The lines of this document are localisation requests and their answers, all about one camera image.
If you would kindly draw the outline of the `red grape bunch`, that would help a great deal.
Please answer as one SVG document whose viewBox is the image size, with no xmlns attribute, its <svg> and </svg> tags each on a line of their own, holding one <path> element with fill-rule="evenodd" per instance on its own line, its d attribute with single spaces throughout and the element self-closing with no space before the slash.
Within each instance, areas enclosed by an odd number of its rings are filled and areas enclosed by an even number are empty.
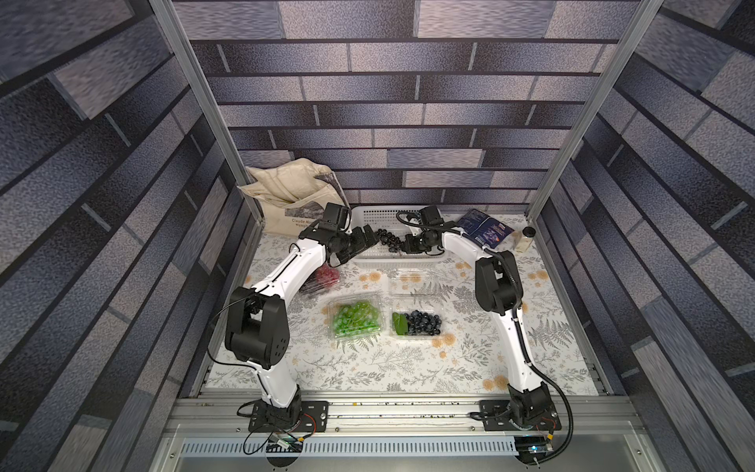
<svg viewBox="0 0 755 472">
<path fill-rule="evenodd" d="M 314 291 L 326 290 L 332 288 L 340 282 L 340 272 L 329 265 L 319 267 L 314 273 L 313 288 Z"/>
</svg>

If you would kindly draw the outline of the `clear clamshell container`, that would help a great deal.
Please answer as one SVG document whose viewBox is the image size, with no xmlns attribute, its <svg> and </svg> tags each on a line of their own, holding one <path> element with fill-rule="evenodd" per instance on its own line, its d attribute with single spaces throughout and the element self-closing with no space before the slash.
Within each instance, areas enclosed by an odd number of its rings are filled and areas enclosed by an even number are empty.
<svg viewBox="0 0 755 472">
<path fill-rule="evenodd" d="M 305 295 L 316 295 L 333 289 L 340 283 L 340 272 L 328 264 L 321 265 L 303 283 L 300 292 Z"/>
<path fill-rule="evenodd" d="M 443 342 L 450 335 L 450 317 L 453 312 L 452 292 L 453 287 L 451 285 L 441 283 L 430 271 L 398 269 L 389 279 L 389 294 L 387 294 L 387 302 L 389 303 L 387 329 L 389 334 L 400 340 Z M 440 315 L 444 321 L 442 334 L 440 336 L 397 336 L 392 331 L 391 314 L 414 310 Z"/>
<path fill-rule="evenodd" d="M 367 291 L 326 301 L 328 334 L 336 341 L 376 341 L 385 327 L 383 295 Z"/>
</svg>

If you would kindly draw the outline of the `black grape bunch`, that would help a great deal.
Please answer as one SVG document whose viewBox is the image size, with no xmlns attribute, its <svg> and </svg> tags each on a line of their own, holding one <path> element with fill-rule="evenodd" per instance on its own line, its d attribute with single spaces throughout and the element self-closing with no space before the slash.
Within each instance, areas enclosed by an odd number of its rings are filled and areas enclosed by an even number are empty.
<svg viewBox="0 0 755 472">
<path fill-rule="evenodd" d="M 404 240 L 386 229 L 380 228 L 377 231 L 377 239 L 391 254 L 399 254 L 404 249 Z"/>
<path fill-rule="evenodd" d="M 444 321 L 438 314 L 414 310 L 393 312 L 391 326 L 397 336 L 440 336 Z"/>
</svg>

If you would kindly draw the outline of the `green grape bunch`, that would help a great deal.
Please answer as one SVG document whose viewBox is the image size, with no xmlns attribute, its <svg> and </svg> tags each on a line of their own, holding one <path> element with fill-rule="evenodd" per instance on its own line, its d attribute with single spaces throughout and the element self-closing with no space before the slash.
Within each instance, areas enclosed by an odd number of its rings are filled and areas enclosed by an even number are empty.
<svg viewBox="0 0 755 472">
<path fill-rule="evenodd" d="M 353 332 L 356 334 L 371 334 L 381 329 L 381 311 L 368 301 L 359 301 L 350 305 L 354 311 Z"/>
<path fill-rule="evenodd" d="M 336 338 L 350 336 L 354 328 L 354 311 L 350 306 L 341 306 L 335 314 L 332 327 Z"/>
</svg>

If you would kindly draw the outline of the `green grape bunch front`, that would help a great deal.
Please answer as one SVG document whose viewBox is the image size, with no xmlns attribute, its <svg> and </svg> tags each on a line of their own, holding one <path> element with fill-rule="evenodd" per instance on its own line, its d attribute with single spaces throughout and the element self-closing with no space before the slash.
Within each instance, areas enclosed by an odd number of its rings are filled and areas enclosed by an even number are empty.
<svg viewBox="0 0 755 472">
<path fill-rule="evenodd" d="M 335 314 L 332 327 L 336 338 L 350 336 L 354 328 L 354 311 L 350 306 L 341 306 Z"/>
</svg>

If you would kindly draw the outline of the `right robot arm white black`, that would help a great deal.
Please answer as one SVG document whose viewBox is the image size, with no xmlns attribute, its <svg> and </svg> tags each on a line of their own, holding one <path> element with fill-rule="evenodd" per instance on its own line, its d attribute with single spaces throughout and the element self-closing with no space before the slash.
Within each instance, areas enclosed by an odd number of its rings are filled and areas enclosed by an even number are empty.
<svg viewBox="0 0 755 472">
<path fill-rule="evenodd" d="M 557 389 L 558 385 L 534 363 L 522 324 L 523 284 L 513 253 L 497 251 L 458 223 L 445 221 L 436 206 L 414 212 L 401 210 L 396 219 L 420 231 L 407 246 L 410 253 L 438 248 L 456 255 L 474 269 L 476 301 L 491 315 L 507 361 L 509 403 L 495 419 L 508 421 L 521 431 L 552 434 L 558 430 L 560 417 L 551 396 L 551 389 Z"/>
</svg>

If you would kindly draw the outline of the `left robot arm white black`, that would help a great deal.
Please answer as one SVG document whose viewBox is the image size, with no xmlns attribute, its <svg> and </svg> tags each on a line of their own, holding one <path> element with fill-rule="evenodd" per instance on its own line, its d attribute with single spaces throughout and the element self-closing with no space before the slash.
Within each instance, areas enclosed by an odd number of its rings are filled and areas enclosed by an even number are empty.
<svg viewBox="0 0 755 472">
<path fill-rule="evenodd" d="M 317 269 L 342 265 L 378 243 L 371 226 L 347 227 L 350 212 L 328 204 L 273 271 L 250 288 L 239 287 L 227 308 L 225 349 L 252 369 L 261 398 L 250 403 L 252 433 L 288 431 L 302 416 L 301 388 L 283 361 L 290 341 L 288 306 Z"/>
</svg>

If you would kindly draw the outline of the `white plastic basket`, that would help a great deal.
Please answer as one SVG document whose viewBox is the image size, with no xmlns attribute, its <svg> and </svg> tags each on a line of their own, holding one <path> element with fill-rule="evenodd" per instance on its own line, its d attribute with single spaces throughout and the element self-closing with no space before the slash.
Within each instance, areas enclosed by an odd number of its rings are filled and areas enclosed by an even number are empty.
<svg viewBox="0 0 755 472">
<path fill-rule="evenodd" d="M 404 225 L 397 219 L 397 214 L 403 210 L 418 212 L 422 208 L 424 206 L 358 206 L 353 208 L 352 218 L 355 226 L 369 225 L 375 232 L 384 229 L 404 240 L 406 235 L 418 235 L 420 229 Z M 389 246 L 379 242 L 353 258 L 352 262 L 366 269 L 411 269 L 430 267 L 440 263 L 445 256 L 437 249 L 432 250 L 430 254 L 410 255 L 403 251 L 391 253 Z"/>
</svg>

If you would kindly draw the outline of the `beige canvas tote bag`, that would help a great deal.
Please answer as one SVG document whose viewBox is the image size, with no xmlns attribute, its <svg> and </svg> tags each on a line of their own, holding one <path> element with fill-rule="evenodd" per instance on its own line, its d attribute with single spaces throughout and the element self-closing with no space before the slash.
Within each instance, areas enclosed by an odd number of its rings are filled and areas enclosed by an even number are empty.
<svg viewBox="0 0 755 472">
<path fill-rule="evenodd" d="M 327 204 L 349 208 L 335 172 L 308 159 L 296 159 L 272 169 L 248 167 L 254 182 L 239 190 L 254 199 L 263 213 L 263 232 L 298 236 L 324 215 Z"/>
</svg>

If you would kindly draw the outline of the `dark blue snack bag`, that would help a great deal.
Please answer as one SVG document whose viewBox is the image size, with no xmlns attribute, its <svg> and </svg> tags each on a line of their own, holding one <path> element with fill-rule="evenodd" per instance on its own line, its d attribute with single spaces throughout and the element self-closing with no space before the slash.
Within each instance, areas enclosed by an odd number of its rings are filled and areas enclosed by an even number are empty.
<svg viewBox="0 0 755 472">
<path fill-rule="evenodd" d="M 503 243 L 514 232 L 514 229 L 510 226 L 475 208 L 468 210 L 457 221 L 457 226 L 464 231 L 469 239 L 491 249 L 497 249 L 499 244 Z"/>
</svg>

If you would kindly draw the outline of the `floral tablecloth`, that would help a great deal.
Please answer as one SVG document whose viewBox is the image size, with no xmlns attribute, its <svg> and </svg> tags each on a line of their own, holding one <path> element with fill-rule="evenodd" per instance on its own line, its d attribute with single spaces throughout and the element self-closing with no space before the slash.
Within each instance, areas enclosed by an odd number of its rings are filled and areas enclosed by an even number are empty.
<svg viewBox="0 0 755 472">
<path fill-rule="evenodd" d="M 523 326 L 537 367 L 568 395 L 596 395 L 593 373 L 552 284 L 537 245 L 517 254 L 524 285 Z M 505 393 L 503 342 L 474 294 L 473 267 L 454 255 L 430 271 L 453 287 L 450 335 L 443 341 L 400 340 L 387 329 L 389 279 L 398 269 L 341 267 L 340 283 L 317 295 L 298 293 L 288 309 L 291 340 L 283 361 L 304 391 L 365 393 Z M 339 295 L 383 295 L 385 327 L 376 341 L 336 341 L 328 334 L 326 301 Z"/>
</svg>

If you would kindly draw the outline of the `small black-capped bottle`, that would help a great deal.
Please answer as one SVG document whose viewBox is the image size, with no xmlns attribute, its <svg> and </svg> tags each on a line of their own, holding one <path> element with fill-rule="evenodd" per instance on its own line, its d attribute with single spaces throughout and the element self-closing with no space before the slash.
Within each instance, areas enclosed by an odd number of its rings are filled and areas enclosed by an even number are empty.
<svg viewBox="0 0 755 472">
<path fill-rule="evenodd" d="M 519 237 L 516 241 L 514 250 L 520 254 L 527 252 L 528 249 L 531 247 L 536 235 L 537 235 L 537 230 L 534 227 L 532 226 L 524 227 L 519 233 Z"/>
</svg>

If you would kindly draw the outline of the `left aluminium frame post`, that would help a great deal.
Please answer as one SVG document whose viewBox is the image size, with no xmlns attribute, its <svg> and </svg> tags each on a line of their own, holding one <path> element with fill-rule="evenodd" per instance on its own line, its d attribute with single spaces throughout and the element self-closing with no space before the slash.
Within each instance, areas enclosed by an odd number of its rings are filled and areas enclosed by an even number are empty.
<svg viewBox="0 0 755 472">
<path fill-rule="evenodd" d="M 181 25 L 173 3 L 168 0 L 149 0 L 149 5 L 153 9 L 153 13 L 155 13 L 157 23 L 172 48 L 195 98 L 204 116 L 206 116 L 206 120 L 208 120 L 208 125 L 210 125 L 212 133 L 214 133 L 220 151 L 234 176 L 236 184 L 238 186 L 250 185 L 252 183 L 250 175 L 243 165 L 239 151 L 236 149 L 230 131 L 221 116 L 217 102 L 210 89 L 210 84 Z"/>
</svg>

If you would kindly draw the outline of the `aluminium frame post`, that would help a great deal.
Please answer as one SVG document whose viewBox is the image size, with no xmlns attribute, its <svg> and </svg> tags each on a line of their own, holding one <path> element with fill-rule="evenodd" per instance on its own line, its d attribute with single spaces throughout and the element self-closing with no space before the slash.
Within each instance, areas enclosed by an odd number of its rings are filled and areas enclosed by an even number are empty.
<svg viewBox="0 0 755 472">
<path fill-rule="evenodd" d="M 527 220 L 531 225 L 535 225 L 537 218 L 546 206 L 547 200 L 550 198 L 552 192 L 554 192 L 556 183 L 560 181 L 560 177 L 562 177 L 568 161 L 578 152 L 586 132 L 608 98 L 629 59 L 637 49 L 639 42 L 643 39 L 652 21 L 658 15 L 663 3 L 663 0 L 644 0 L 640 2 L 627 30 L 617 44 L 613 56 L 580 111 L 575 125 L 567 133 L 556 158 L 546 174 L 545 180 L 535 195 L 534 201 L 528 206 L 527 212 L 525 212 Z"/>
<path fill-rule="evenodd" d="M 172 48 L 195 98 L 204 116 L 206 116 L 206 120 L 208 120 L 208 125 L 210 125 L 212 133 L 214 133 L 220 151 L 234 176 L 236 184 L 238 186 L 250 185 L 252 183 L 250 175 L 243 165 L 239 151 L 236 149 L 230 131 L 221 116 L 217 102 L 210 89 L 210 84 L 181 25 L 173 3 L 168 0 L 149 0 L 149 5 L 153 9 L 153 13 L 155 13 L 157 23 Z"/>
</svg>

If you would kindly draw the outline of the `right aluminium frame post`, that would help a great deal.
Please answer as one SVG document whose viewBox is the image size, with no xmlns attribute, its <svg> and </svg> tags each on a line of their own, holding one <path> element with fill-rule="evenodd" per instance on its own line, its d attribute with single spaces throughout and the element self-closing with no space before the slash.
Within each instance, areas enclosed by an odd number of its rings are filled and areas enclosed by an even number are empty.
<svg viewBox="0 0 755 472">
<path fill-rule="evenodd" d="M 608 98 L 629 59 L 637 49 L 639 42 L 643 39 L 652 21 L 658 15 L 663 3 L 663 0 L 644 0 L 640 2 L 627 30 L 617 44 L 613 56 L 580 111 L 575 125 L 567 133 L 556 158 L 546 174 L 545 180 L 535 195 L 534 201 L 528 206 L 527 212 L 525 212 L 527 220 L 531 225 L 535 225 L 537 218 L 546 206 L 547 200 L 550 198 L 552 192 L 554 192 L 556 183 L 560 181 L 560 177 L 562 177 L 568 161 L 578 152 L 586 132 Z"/>
</svg>

